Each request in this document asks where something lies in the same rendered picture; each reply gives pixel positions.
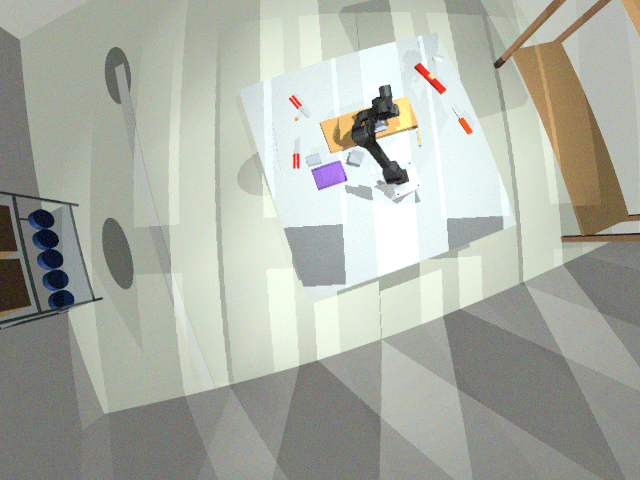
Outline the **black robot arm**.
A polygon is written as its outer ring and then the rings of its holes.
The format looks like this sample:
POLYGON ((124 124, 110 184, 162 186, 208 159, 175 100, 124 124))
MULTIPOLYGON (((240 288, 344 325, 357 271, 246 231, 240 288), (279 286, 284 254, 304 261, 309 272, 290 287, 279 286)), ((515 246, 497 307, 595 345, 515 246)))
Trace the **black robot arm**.
POLYGON ((364 109, 357 114, 351 137, 359 147, 369 151, 381 167, 381 173, 387 184, 402 185, 409 182, 407 170, 400 168, 396 160, 391 161, 376 141, 375 124, 372 121, 372 117, 381 114, 388 116, 388 118, 396 117, 396 105, 393 102, 391 84, 379 86, 378 90, 380 96, 372 99, 372 107, 364 109), (367 120, 370 120, 370 124, 361 126, 362 122, 367 120))

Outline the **purple open tray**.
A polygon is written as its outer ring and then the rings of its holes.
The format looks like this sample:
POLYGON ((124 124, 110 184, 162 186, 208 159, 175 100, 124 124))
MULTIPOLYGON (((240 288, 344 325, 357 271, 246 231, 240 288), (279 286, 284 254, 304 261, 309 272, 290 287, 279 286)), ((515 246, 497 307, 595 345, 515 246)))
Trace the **purple open tray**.
POLYGON ((318 190, 348 181, 341 161, 335 161, 327 165, 312 169, 312 173, 318 190))

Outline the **red flat bar with small yellow block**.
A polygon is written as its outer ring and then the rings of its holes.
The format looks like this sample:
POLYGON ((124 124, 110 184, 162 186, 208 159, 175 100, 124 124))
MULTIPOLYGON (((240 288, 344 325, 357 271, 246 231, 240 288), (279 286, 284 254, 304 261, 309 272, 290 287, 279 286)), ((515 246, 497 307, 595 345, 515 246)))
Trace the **red flat bar with small yellow block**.
POLYGON ((425 80, 427 80, 437 90, 439 94, 443 94, 443 92, 446 91, 446 88, 444 88, 444 86, 439 81, 437 81, 435 77, 423 67, 422 64, 418 63, 417 66, 414 67, 414 69, 416 69, 425 78, 425 80))

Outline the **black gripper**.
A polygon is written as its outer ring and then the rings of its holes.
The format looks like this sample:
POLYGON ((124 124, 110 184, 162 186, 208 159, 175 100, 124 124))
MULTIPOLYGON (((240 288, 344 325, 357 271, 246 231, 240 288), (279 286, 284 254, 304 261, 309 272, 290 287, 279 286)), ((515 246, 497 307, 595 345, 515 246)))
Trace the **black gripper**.
MULTIPOLYGON (((398 105, 397 105, 397 104, 395 104, 395 105, 396 105, 396 111, 395 111, 395 113, 396 113, 396 117, 398 117, 398 116, 400 116, 400 110, 399 110, 399 108, 398 108, 398 105)), ((391 117, 391 118, 392 118, 392 117, 391 117)), ((372 121, 373 121, 373 122, 374 122, 374 124, 375 124, 375 123, 377 123, 377 120, 378 120, 378 119, 379 119, 379 120, 388 120, 388 119, 391 119, 391 118, 388 118, 388 116, 384 116, 384 115, 382 115, 382 114, 381 114, 381 115, 379 115, 379 116, 374 116, 374 117, 372 117, 372 121), (378 118, 377 118, 377 117, 378 117, 378 118)), ((367 121, 364 121, 364 122, 365 122, 365 124, 370 124, 370 120, 367 120, 367 121)))

